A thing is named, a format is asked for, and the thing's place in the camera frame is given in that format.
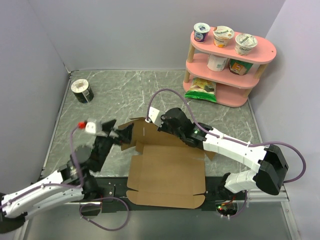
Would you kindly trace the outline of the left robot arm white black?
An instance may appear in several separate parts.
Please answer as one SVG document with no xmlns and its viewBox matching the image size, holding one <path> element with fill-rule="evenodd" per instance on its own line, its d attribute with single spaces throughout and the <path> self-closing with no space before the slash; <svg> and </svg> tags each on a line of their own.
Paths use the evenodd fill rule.
<svg viewBox="0 0 320 240">
<path fill-rule="evenodd" d="M 71 130 L 69 137 L 70 157 L 66 164 L 30 186 L 9 194 L 0 195 L 0 232 L 13 232 L 43 211 L 69 202 L 92 205 L 114 200 L 112 193 L 98 185 L 91 174 L 100 172 L 111 148 L 130 144 L 134 124 L 119 128 L 116 120 L 100 122 L 87 119 Z M 95 137 L 92 146 L 73 146 L 73 135 L 83 130 Z"/>
</svg>

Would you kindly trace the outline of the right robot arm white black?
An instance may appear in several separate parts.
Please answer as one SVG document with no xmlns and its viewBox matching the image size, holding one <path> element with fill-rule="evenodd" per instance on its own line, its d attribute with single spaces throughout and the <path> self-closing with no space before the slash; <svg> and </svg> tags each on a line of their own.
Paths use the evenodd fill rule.
<svg viewBox="0 0 320 240">
<path fill-rule="evenodd" d="M 223 176 L 218 187 L 223 199 L 256 188 L 273 196 L 280 193 L 289 167 L 278 146 L 271 143 L 251 146 L 249 142 L 225 135 L 210 125 L 192 122 L 178 107 L 167 112 L 151 107 L 148 117 L 158 131 L 175 135 L 189 147 L 218 153 L 249 168 Z"/>
</svg>

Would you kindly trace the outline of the brown cardboard box sheet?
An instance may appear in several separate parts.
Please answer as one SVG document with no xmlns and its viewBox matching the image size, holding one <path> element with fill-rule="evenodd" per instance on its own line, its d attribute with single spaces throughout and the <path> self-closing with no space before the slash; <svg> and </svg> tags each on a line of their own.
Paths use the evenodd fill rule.
<svg viewBox="0 0 320 240">
<path fill-rule="evenodd" d="M 135 147 L 126 192 L 136 205 L 196 209 L 205 201 L 205 157 L 215 152 L 187 146 L 174 135 L 158 131 L 143 117 L 132 118 L 132 140 L 121 150 Z"/>
</svg>

